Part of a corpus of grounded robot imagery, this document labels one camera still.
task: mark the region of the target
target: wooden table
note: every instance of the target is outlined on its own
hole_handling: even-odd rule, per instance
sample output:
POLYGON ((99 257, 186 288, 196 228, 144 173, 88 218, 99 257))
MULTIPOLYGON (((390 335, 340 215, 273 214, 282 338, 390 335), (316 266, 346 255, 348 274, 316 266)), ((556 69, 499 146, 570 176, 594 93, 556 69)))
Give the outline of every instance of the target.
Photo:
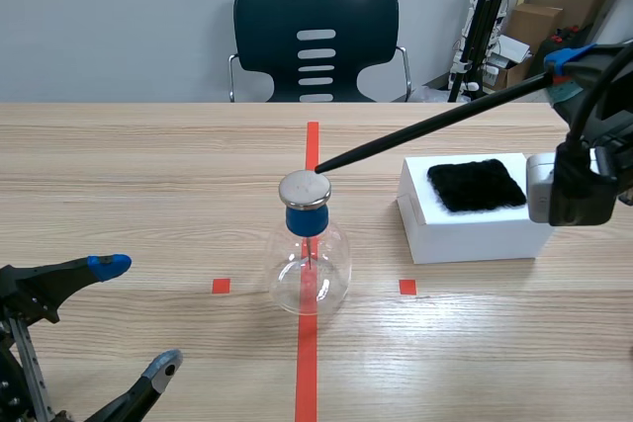
MULTIPOLYGON (((261 251, 306 123, 328 158, 446 109, 1 106, 2 264, 135 260, 33 327, 55 408, 83 420, 175 347, 185 363, 145 420, 293 421, 298 318, 269 301, 261 251)), ((552 151, 565 131, 546 105, 506 105, 329 174, 354 271, 319 324, 320 421, 633 420, 632 210, 557 230, 535 263, 416 266, 395 204, 407 155, 552 151)))

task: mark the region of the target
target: black pad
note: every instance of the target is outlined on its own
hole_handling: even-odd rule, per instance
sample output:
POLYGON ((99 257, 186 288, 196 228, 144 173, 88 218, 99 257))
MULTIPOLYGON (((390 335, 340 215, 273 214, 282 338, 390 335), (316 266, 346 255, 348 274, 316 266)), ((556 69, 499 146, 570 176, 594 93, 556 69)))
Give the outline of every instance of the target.
POLYGON ((428 169, 435 193, 451 212, 522 207, 525 195, 496 159, 428 169))

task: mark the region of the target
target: round-bottom flask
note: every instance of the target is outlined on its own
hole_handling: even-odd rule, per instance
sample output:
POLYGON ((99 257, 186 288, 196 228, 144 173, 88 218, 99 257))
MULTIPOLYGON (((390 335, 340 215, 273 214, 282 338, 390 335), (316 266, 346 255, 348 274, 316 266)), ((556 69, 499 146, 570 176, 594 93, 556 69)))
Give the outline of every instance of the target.
POLYGON ((329 219, 329 180, 308 170, 279 184, 286 222, 266 245, 266 273, 273 300, 302 315, 336 311, 351 278, 345 233, 329 219))

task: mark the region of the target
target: red tape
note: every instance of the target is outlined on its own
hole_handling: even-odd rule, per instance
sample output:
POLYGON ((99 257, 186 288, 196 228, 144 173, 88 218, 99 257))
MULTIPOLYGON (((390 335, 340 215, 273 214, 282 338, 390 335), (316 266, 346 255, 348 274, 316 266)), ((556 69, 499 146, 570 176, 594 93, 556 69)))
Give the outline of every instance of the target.
POLYGON ((212 294, 228 294, 230 292, 230 279, 214 279, 211 287, 212 294))
MULTIPOLYGON (((306 169, 318 165, 318 123, 308 123, 306 169)), ((318 243, 310 238, 313 256, 318 243)), ((308 240, 302 245, 302 258, 308 257, 308 240)), ((317 422, 317 267, 304 266, 301 271, 299 334, 297 338, 297 388, 295 390, 295 422, 317 422)))
POLYGON ((400 280, 400 294, 401 295, 417 295, 417 287, 415 286, 415 280, 401 279, 400 280))

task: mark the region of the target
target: chair leg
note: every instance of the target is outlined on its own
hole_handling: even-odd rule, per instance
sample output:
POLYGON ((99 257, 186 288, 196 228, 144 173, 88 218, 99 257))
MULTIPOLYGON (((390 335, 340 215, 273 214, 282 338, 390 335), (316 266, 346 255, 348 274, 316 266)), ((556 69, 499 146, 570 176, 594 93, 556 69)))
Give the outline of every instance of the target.
POLYGON ((228 99, 235 102, 235 91, 233 89, 233 60, 239 58, 239 55, 232 54, 228 57, 228 99))
POLYGON ((405 79, 407 80, 407 95, 405 96, 405 102, 408 102, 408 98, 411 97, 411 73, 408 69, 408 55, 407 50, 402 46, 396 46, 396 49, 403 54, 403 62, 405 64, 405 79))

